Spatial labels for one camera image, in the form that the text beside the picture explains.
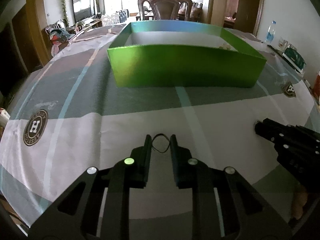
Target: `hanging vine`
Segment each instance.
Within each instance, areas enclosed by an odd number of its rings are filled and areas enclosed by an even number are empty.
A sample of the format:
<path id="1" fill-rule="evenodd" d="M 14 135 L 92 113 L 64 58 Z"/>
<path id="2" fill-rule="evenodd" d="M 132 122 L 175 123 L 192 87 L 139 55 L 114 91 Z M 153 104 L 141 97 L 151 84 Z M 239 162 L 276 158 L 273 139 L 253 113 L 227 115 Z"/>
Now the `hanging vine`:
<path id="1" fill-rule="evenodd" d="M 62 4 L 62 11 L 63 11 L 63 22 L 66 27 L 69 27 L 69 19 L 67 15 L 67 6 L 66 6 L 66 0 L 61 0 Z"/>

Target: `metal pin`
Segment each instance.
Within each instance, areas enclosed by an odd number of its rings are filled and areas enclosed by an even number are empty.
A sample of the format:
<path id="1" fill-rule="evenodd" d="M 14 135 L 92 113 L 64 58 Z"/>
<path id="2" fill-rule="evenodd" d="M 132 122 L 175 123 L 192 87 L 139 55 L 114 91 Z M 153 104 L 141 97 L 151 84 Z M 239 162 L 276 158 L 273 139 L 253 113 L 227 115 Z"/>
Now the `metal pin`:
<path id="1" fill-rule="evenodd" d="M 233 167 L 226 167 L 225 172 L 228 174 L 234 174 L 236 170 Z"/>
<path id="2" fill-rule="evenodd" d="M 194 159 L 194 158 L 191 158 L 188 160 L 188 163 L 190 165 L 197 165 L 198 164 L 198 160 L 197 159 Z"/>
<path id="3" fill-rule="evenodd" d="M 131 165 L 131 164 L 134 163 L 134 159 L 132 159 L 132 158 L 126 158 L 126 159 L 124 160 L 124 163 L 127 164 L 127 165 Z"/>
<path id="4" fill-rule="evenodd" d="M 90 167 L 87 169 L 87 173 L 88 174 L 95 174 L 97 172 L 97 168 L 96 167 Z"/>

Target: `round logo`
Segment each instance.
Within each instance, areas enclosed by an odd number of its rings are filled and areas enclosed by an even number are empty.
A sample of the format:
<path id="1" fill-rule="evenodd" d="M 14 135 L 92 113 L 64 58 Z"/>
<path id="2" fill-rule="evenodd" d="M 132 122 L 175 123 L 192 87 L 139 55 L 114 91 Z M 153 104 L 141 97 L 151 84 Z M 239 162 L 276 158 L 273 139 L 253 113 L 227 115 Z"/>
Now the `round logo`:
<path id="1" fill-rule="evenodd" d="M 48 113 L 45 110 L 40 110 L 31 116 L 23 133 L 23 141 L 27 146 L 32 146 L 40 140 L 47 125 L 47 120 Z"/>

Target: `green box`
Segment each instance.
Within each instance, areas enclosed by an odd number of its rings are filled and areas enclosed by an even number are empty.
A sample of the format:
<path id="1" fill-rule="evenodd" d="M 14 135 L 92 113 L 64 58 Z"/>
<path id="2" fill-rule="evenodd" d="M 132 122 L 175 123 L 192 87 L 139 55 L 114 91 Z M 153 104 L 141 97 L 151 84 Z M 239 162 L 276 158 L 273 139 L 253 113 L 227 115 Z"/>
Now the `green box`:
<path id="1" fill-rule="evenodd" d="M 267 61 L 222 27 L 172 20 L 129 23 L 108 56 L 118 87 L 248 88 Z"/>

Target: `television screen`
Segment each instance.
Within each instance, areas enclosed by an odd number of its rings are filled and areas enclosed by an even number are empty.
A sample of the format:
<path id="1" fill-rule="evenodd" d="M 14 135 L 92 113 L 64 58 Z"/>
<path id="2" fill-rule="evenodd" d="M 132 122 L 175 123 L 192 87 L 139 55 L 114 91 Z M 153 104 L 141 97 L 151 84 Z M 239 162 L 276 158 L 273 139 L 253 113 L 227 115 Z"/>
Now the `television screen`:
<path id="1" fill-rule="evenodd" d="M 91 5 L 93 0 L 73 0 L 73 11 L 75 14 L 75 22 L 89 18 L 94 15 L 94 4 Z"/>

